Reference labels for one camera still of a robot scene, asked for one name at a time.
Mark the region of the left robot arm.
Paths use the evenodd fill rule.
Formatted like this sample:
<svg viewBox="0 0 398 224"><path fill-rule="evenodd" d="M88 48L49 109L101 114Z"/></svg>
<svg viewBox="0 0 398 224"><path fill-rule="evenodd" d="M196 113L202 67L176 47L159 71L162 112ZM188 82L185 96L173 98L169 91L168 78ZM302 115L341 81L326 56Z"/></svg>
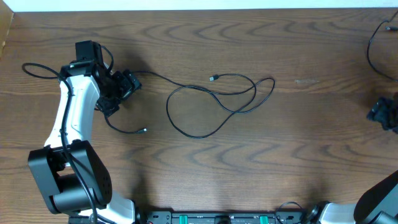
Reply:
<svg viewBox="0 0 398 224"><path fill-rule="evenodd" d="M90 144L95 111L117 112L141 83L130 70L112 71L105 47L75 44L76 59L55 73L60 103L42 149L30 151L28 166L48 210L69 223L135 223L134 202L113 190L110 174Z"/></svg>

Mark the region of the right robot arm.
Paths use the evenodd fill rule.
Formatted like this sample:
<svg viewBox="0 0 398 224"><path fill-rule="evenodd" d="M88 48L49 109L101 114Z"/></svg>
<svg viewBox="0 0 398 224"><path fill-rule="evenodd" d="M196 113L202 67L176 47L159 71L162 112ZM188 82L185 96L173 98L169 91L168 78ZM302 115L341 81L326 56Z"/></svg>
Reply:
<svg viewBox="0 0 398 224"><path fill-rule="evenodd" d="M367 119L383 130L397 133L397 97L380 97ZM397 172L371 187L356 204L321 202L307 214L304 223L316 224L395 224L397 223Z"/></svg>

